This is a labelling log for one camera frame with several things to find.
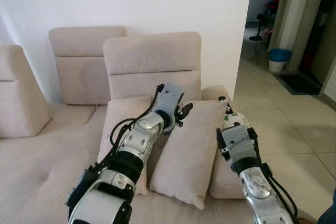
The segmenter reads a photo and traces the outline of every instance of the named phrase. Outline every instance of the sofa seat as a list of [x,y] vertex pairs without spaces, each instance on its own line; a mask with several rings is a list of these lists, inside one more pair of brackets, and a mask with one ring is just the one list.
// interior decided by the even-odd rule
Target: sofa seat
[[[0,138],[0,223],[25,223],[41,190],[51,183],[72,183],[79,179],[78,170],[93,163],[98,155],[106,106],[57,105],[54,117],[35,137]],[[65,173],[61,163],[72,159],[78,169]],[[77,175],[68,180],[66,176]],[[52,190],[53,204],[67,198],[68,188]],[[39,212],[46,210],[40,207]],[[51,223],[36,220],[35,223]]]
[[245,200],[205,198],[200,210],[178,199],[149,190],[132,202],[131,224],[251,224],[252,211]]
[[[0,223],[65,224],[68,193],[98,156],[106,106],[59,105],[38,136],[0,139]],[[199,210],[149,190],[132,202],[134,224],[252,223],[245,200],[207,195]]]

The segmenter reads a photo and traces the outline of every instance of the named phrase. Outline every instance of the sofa backrest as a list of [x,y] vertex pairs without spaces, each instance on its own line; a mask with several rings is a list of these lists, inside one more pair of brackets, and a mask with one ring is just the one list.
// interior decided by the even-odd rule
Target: sofa backrest
[[0,137],[35,136],[50,119],[22,47],[0,46]]
[[184,100],[201,98],[201,37],[196,32],[114,38],[103,45],[111,99],[153,95],[174,82]]
[[111,100],[102,46],[105,40],[122,36],[122,26],[60,27],[49,32],[65,103],[107,104]]

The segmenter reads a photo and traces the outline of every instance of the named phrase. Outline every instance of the headrest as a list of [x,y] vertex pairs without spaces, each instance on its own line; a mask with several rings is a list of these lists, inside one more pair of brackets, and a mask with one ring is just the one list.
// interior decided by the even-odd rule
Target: headrest
[[103,52],[108,75],[199,70],[201,37],[182,32],[113,38]]
[[27,59],[18,45],[0,46],[0,81],[16,81],[27,68]]
[[122,36],[123,26],[60,27],[49,32],[56,56],[103,56],[104,41]]

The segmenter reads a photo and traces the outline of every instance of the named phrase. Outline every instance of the black cable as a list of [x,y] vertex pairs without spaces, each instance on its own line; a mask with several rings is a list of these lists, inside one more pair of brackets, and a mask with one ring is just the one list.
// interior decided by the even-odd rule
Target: black cable
[[[284,205],[285,209],[288,211],[288,214],[290,215],[290,217],[292,218],[292,221],[294,223],[297,223],[297,206],[295,204],[295,202],[293,201],[293,199],[290,197],[290,195],[288,194],[288,192],[280,185],[280,183],[278,183],[272,176],[269,176],[267,174],[267,172],[264,169],[263,163],[261,161],[261,157],[260,157],[260,152],[259,152],[259,145],[258,145],[258,140],[255,139],[255,152],[257,155],[257,159],[260,163],[260,168],[261,171],[263,172],[267,182],[271,185],[271,187],[273,188],[273,190],[276,192],[276,194],[278,195],[279,199],[281,200],[282,204]],[[292,212],[292,210],[289,208],[287,202],[285,201],[285,199],[283,198],[282,194],[280,193],[280,191],[278,190],[278,188],[274,185],[273,181],[271,180],[271,178],[273,178],[274,183],[283,191],[283,193],[285,193],[285,195],[287,196],[287,198],[289,199],[289,201],[291,202],[293,209],[294,209],[294,213]]]
[[287,198],[289,199],[289,201],[291,202],[291,204],[293,205],[293,208],[294,208],[294,214],[293,214],[294,218],[298,218],[298,208],[297,208],[294,200],[289,195],[289,193],[284,189],[284,187],[279,182],[277,182],[277,180],[273,176],[270,176],[270,179],[272,179],[273,182],[277,185],[277,187],[279,187],[283,191],[283,193],[287,196]]
[[[125,132],[127,130],[131,130],[131,126],[137,121],[139,120],[140,118],[144,117],[145,115],[147,115],[153,108],[155,102],[156,102],[156,99],[158,97],[158,94],[159,92],[161,92],[163,89],[163,85],[158,85],[156,87],[156,91],[155,91],[155,95],[154,95],[154,98],[150,104],[150,106],[141,114],[139,115],[137,118],[133,119],[133,118],[128,118],[128,119],[125,119],[125,120],[122,120],[121,122],[119,122],[112,130],[111,134],[110,134],[110,142],[112,144],[112,148],[111,150],[108,152],[108,154],[103,158],[103,160],[98,164],[96,163],[96,166],[93,167],[91,170],[93,172],[99,172],[101,171],[102,169],[104,169],[106,166],[107,166],[107,162],[108,160],[110,159],[110,157],[116,153],[117,149],[118,149],[118,146],[119,146],[119,143],[120,143],[120,140],[122,138],[122,136],[125,134]],[[118,137],[116,139],[116,142],[114,143],[113,142],[113,135],[116,131],[116,129],[123,123],[125,122],[128,122],[128,121],[131,121],[129,124],[125,124],[122,126],[122,128],[120,129],[119,133],[118,133]]]
[[111,142],[112,146],[114,145],[114,142],[113,142],[113,134],[114,134],[114,132],[116,131],[116,129],[117,129],[121,124],[123,124],[123,123],[125,123],[125,122],[128,122],[128,121],[134,121],[134,120],[135,120],[135,118],[128,118],[128,119],[122,120],[122,121],[120,121],[119,123],[116,124],[116,126],[113,128],[113,130],[112,130],[112,132],[111,132],[111,134],[110,134],[110,142]]

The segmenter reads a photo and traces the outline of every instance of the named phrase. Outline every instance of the doormat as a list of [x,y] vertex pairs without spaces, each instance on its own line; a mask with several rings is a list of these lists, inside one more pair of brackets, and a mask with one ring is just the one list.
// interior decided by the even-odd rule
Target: doormat
[[320,93],[321,87],[301,73],[275,74],[274,76],[293,95]]

